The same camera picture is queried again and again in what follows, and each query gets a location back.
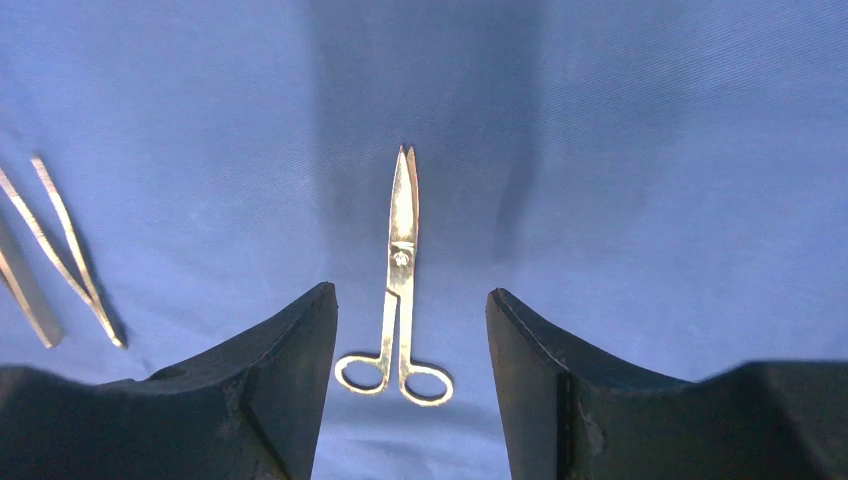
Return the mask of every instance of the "scissor handle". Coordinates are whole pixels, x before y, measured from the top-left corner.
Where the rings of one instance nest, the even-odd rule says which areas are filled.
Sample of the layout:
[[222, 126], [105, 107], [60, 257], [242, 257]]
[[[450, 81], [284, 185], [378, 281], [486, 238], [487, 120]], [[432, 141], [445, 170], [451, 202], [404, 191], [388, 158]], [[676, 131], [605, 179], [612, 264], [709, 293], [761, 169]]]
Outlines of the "scissor handle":
[[[380, 371], [381, 380], [380, 383], [376, 386], [369, 387], [364, 385], [359, 385], [350, 378], [347, 377], [344, 373], [344, 369], [347, 368], [348, 365], [354, 362], [362, 362], [366, 365], [371, 365]], [[386, 388], [389, 386], [389, 367], [390, 364], [388, 362], [388, 358], [383, 358], [383, 356], [369, 356], [369, 355], [360, 355], [360, 354], [351, 354], [345, 355], [340, 358], [338, 362], [336, 362], [336, 380], [339, 381], [345, 388], [350, 390], [353, 393], [359, 393], [362, 395], [378, 395], [386, 391]]]
[[[412, 362], [406, 362], [405, 365], [403, 363], [401, 364], [400, 370], [400, 392], [407, 400], [419, 407], [438, 407], [439, 405], [444, 405], [451, 399], [451, 397], [453, 397], [453, 379], [450, 375], [448, 375], [448, 372], [441, 368], [427, 365], [416, 365]], [[432, 375], [438, 378], [439, 381], [445, 384], [445, 393], [434, 396], [419, 395], [415, 393], [409, 388], [409, 385], [407, 385], [409, 377], [413, 375]]]

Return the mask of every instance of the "scissor blade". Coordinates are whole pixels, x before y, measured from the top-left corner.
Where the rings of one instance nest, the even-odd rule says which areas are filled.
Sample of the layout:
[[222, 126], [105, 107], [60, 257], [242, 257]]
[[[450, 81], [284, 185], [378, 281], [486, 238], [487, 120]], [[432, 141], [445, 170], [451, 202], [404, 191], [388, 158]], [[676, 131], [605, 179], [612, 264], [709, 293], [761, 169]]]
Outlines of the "scissor blade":
[[404, 153], [401, 145], [395, 166], [392, 187], [392, 207], [389, 215], [389, 241], [409, 243], [414, 248], [418, 242], [418, 172], [415, 168], [415, 150]]

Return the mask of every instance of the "metal instrument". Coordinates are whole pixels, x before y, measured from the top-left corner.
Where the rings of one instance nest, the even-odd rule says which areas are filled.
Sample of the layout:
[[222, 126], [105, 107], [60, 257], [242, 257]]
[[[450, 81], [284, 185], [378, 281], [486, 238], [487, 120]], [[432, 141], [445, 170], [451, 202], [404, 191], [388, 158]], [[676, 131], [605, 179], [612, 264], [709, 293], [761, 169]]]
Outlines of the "metal instrument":
[[[73, 288], [74, 292], [80, 296], [80, 298], [85, 302], [86, 305], [94, 312], [94, 315], [97, 317], [97, 320], [100, 322], [100, 325], [103, 327], [103, 330], [106, 332], [106, 335], [109, 336], [109, 339], [112, 341], [112, 344], [116, 347], [127, 348], [126, 342], [123, 338], [121, 338], [120, 333], [115, 329], [112, 325], [112, 321], [109, 319], [109, 316], [106, 314], [105, 308], [103, 308], [103, 303], [100, 301], [100, 295], [97, 293], [97, 288], [94, 286], [94, 280], [91, 278], [91, 274], [89, 273], [88, 266], [85, 263], [85, 257], [82, 254], [82, 249], [80, 248], [79, 241], [77, 241], [77, 235], [74, 231], [73, 223], [71, 223], [71, 217], [68, 214], [67, 208], [65, 208], [65, 202], [62, 201], [61, 195], [59, 195], [59, 191], [56, 189], [56, 186], [53, 184], [53, 180], [50, 178], [50, 174], [47, 173], [47, 168], [44, 166], [44, 162], [38, 156], [32, 157], [32, 165], [35, 167], [35, 171], [38, 174], [38, 178], [41, 180], [41, 183], [44, 185], [44, 188], [47, 190], [47, 194], [50, 196], [50, 202], [53, 204], [53, 208], [56, 210], [56, 214], [59, 216], [59, 221], [62, 223], [62, 230], [65, 233], [65, 240], [68, 242], [68, 247], [71, 249], [71, 255], [74, 257], [74, 263], [76, 263], [77, 270], [82, 277], [82, 285], [74, 278], [65, 264], [62, 262], [62, 259], [53, 249], [53, 246], [50, 244], [50, 241], [47, 239], [47, 236], [44, 234], [44, 231], [41, 229], [41, 225], [39, 225], [38, 220], [33, 215], [32, 211], [27, 206], [24, 199], [17, 192], [15, 187], [12, 185], [12, 182], [6, 177], [6, 174], [0, 169], [0, 188], [6, 193], [6, 196], [9, 197], [9, 200], [12, 201], [12, 204], [18, 210], [18, 213], [21, 214], [21, 217], [26, 221], [27, 226], [29, 227], [32, 234], [35, 236], [35, 239], [38, 241], [39, 246], [44, 251], [44, 254], [47, 255], [47, 258], [50, 260], [50, 263], [56, 267], [56, 270], [62, 275], [68, 285]], [[43, 327], [39, 325], [35, 325], [34, 327], [37, 332], [44, 330], [48, 327]]]
[[47, 348], [58, 345], [65, 332], [53, 316], [12, 232], [0, 217], [0, 277], [21, 306], [32, 329]]
[[[415, 168], [415, 150], [405, 153], [400, 147], [395, 167], [392, 204], [389, 214], [388, 273], [385, 303], [383, 304], [383, 339], [378, 356], [351, 354], [336, 363], [336, 379], [348, 390], [362, 395], [377, 395], [389, 385], [392, 347], [395, 336], [395, 318], [400, 316], [400, 359], [398, 383], [400, 391], [410, 402], [422, 407], [443, 405], [453, 396], [453, 380], [446, 371], [434, 366], [412, 362], [412, 305], [415, 277], [415, 253], [418, 249], [418, 173]], [[362, 362], [380, 370], [382, 380], [376, 386], [357, 385], [345, 375], [345, 368]], [[445, 384], [440, 396], [423, 396], [407, 385], [415, 374], [433, 375]]]

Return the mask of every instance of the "scissor pivot screw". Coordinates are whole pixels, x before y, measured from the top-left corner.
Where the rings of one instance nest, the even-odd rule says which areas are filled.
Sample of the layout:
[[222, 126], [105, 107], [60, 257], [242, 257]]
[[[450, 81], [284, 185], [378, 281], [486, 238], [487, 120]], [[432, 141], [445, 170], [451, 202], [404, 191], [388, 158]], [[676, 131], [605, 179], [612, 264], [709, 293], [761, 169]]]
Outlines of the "scissor pivot screw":
[[405, 267], [409, 263], [409, 255], [404, 252], [395, 252], [395, 254], [392, 255], [392, 260], [395, 261], [395, 265]]

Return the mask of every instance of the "scissors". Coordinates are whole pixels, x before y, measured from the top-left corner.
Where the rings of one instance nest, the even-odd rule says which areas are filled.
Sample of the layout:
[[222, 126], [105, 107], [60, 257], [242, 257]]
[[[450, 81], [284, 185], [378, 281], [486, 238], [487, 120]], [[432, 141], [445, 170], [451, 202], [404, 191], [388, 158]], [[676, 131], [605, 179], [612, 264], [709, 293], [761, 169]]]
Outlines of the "scissors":
[[[392, 206], [389, 213], [388, 273], [385, 303], [383, 304], [383, 340], [380, 354], [350, 354], [336, 363], [336, 379], [348, 390], [362, 395], [378, 395], [389, 386], [392, 365], [392, 347], [395, 337], [395, 318], [400, 316], [400, 373], [399, 386], [404, 397], [421, 407], [438, 407], [453, 396], [453, 380], [446, 371], [434, 366], [412, 363], [412, 297], [415, 287], [415, 253], [418, 249], [418, 173], [415, 168], [415, 150], [405, 153], [403, 145], [398, 152], [395, 180], [392, 187]], [[344, 373], [354, 362], [362, 362], [380, 370], [382, 380], [376, 386], [357, 385]], [[445, 392], [437, 396], [423, 396], [407, 385], [415, 374], [433, 375], [445, 384]]]

